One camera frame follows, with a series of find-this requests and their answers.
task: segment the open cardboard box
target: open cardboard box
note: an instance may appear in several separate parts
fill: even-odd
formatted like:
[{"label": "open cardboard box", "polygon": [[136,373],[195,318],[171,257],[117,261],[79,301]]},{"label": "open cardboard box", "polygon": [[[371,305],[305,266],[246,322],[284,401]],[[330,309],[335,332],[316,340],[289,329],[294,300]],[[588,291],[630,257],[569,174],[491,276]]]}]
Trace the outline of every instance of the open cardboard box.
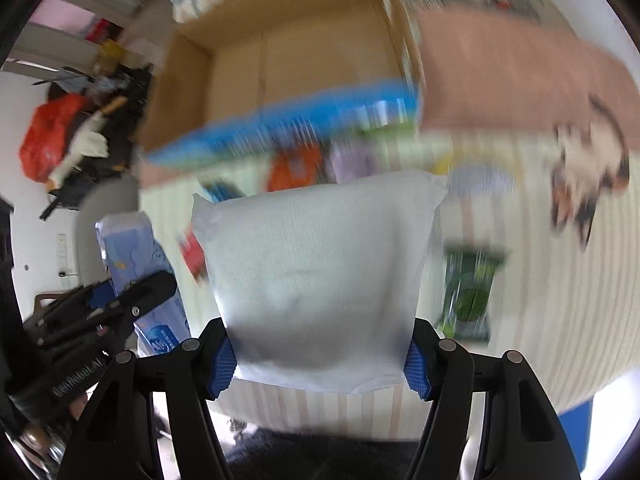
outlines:
[{"label": "open cardboard box", "polygon": [[422,95],[402,0],[227,0],[175,33],[139,142],[179,152],[185,134],[257,124],[273,107],[388,80]]}]

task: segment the white package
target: white package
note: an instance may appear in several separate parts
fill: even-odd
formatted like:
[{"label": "white package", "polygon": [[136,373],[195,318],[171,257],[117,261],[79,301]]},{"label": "white package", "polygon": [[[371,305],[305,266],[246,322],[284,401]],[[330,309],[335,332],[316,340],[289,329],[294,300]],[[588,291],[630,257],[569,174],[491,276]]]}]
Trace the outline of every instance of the white package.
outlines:
[{"label": "white package", "polygon": [[401,383],[446,178],[411,170],[213,204],[194,195],[236,377],[359,394]]}]

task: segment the striped tablecloth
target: striped tablecloth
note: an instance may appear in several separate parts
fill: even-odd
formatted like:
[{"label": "striped tablecloth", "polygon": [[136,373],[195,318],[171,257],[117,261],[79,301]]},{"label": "striped tablecloth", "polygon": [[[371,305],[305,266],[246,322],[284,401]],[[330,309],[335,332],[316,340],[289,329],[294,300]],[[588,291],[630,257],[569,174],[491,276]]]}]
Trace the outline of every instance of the striped tablecloth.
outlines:
[{"label": "striped tablecloth", "polygon": [[[436,323],[442,307],[442,241],[492,244],[509,252],[496,275],[489,300],[492,337],[472,351],[502,355],[521,351],[562,412],[591,397],[640,364],[639,159],[631,160],[631,183],[619,196],[598,204],[591,241],[583,251],[567,227],[550,230],[550,169],[559,151],[551,133],[488,131],[429,132],[415,139],[375,140],[380,168],[428,170],[452,150],[491,151],[520,169],[513,194],[502,198],[456,200],[440,207],[431,237],[417,316]],[[217,178],[245,194],[264,191],[270,158],[224,162],[161,185],[143,189],[141,208],[151,218],[156,239],[174,266],[194,335],[218,311],[207,285],[197,285],[182,261],[178,236],[188,227],[194,192]],[[319,394],[233,380],[213,403],[227,415],[276,430],[309,430],[359,438],[418,439],[427,404],[407,387],[362,395]]]}]

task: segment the bolt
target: bolt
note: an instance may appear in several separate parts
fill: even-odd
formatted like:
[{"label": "bolt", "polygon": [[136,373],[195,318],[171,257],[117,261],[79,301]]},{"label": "bolt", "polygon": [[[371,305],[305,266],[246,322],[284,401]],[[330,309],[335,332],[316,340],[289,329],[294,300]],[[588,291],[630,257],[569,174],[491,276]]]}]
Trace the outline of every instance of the bolt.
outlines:
[{"label": "bolt", "polygon": [[524,359],[520,352],[516,352],[515,350],[509,350],[507,352],[507,359],[515,364],[520,364]]},{"label": "bolt", "polygon": [[458,347],[458,344],[453,339],[441,339],[438,346],[445,352],[453,352]]},{"label": "bolt", "polygon": [[194,337],[191,337],[190,339],[185,339],[182,342],[182,348],[184,348],[187,352],[193,352],[194,350],[197,350],[199,347],[200,347],[200,342]]},{"label": "bolt", "polygon": [[131,352],[125,350],[124,352],[120,352],[116,355],[116,362],[120,365],[128,363],[129,361],[131,361]]}]

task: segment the green package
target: green package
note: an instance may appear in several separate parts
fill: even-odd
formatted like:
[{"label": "green package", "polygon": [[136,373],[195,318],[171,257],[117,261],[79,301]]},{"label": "green package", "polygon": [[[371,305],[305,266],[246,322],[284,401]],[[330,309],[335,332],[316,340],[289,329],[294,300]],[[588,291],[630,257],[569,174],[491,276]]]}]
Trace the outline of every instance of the green package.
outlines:
[{"label": "green package", "polygon": [[445,255],[445,295],[438,329],[452,339],[489,341],[486,306],[504,254],[485,248],[447,246]]}]

